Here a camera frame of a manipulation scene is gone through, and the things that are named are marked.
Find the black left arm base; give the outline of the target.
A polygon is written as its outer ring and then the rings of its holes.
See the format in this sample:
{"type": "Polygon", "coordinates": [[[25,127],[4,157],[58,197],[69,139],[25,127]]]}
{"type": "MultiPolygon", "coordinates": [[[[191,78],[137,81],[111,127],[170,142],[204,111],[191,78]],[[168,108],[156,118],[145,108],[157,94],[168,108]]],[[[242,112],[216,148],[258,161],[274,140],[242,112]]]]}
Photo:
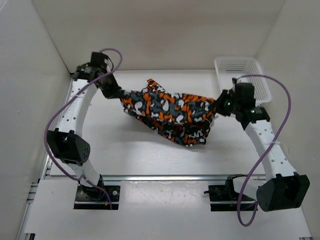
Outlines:
{"type": "Polygon", "coordinates": [[[118,210],[120,202],[120,185],[98,184],[108,193],[111,204],[103,191],[94,187],[78,184],[74,198],[73,208],[75,210],[118,210]]]}

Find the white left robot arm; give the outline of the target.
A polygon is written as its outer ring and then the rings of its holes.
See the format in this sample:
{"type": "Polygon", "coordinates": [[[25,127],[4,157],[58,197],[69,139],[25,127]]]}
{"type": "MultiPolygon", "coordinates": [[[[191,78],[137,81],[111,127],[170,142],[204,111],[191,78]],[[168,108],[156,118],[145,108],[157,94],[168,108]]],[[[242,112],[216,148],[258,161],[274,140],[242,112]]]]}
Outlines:
{"type": "Polygon", "coordinates": [[[105,188],[103,177],[90,161],[91,147],[83,139],[83,125],[97,90],[113,77],[109,64],[81,65],[72,77],[65,104],[44,131],[44,146],[52,162],[93,200],[103,198],[105,188]]]}

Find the orange camouflage shorts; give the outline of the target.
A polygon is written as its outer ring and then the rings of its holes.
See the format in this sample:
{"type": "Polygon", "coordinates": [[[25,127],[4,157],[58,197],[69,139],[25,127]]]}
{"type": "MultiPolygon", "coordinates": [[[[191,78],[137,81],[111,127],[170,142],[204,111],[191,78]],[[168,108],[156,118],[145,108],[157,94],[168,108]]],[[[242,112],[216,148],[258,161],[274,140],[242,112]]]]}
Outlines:
{"type": "Polygon", "coordinates": [[[205,145],[215,120],[215,99],[166,91],[152,78],[142,90],[120,97],[126,114],[178,145],[205,145]]]}

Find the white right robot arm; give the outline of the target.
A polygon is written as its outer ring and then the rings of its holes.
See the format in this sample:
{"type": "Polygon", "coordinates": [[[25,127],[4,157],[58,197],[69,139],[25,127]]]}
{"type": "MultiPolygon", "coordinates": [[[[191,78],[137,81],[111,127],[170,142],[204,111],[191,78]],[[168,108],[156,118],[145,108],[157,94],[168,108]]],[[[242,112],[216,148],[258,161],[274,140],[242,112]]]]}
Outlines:
{"type": "Polygon", "coordinates": [[[223,116],[235,115],[251,139],[259,159],[246,175],[232,177],[224,193],[230,200],[247,196],[257,201],[264,212],[296,209],[302,205],[310,186],[304,174],[298,174],[276,143],[270,117],[263,107],[255,105],[252,90],[241,96],[234,90],[223,90],[214,110],[223,116]]]}

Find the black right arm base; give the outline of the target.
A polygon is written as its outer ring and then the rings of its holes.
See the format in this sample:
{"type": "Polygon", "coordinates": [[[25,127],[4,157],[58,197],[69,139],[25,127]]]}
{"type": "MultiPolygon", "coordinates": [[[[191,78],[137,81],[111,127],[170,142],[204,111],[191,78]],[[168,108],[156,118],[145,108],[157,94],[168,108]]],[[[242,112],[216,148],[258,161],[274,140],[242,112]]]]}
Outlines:
{"type": "Polygon", "coordinates": [[[228,176],[224,184],[212,184],[203,192],[209,196],[211,212],[236,212],[239,193],[235,191],[233,179],[245,177],[237,174],[228,176]]]}

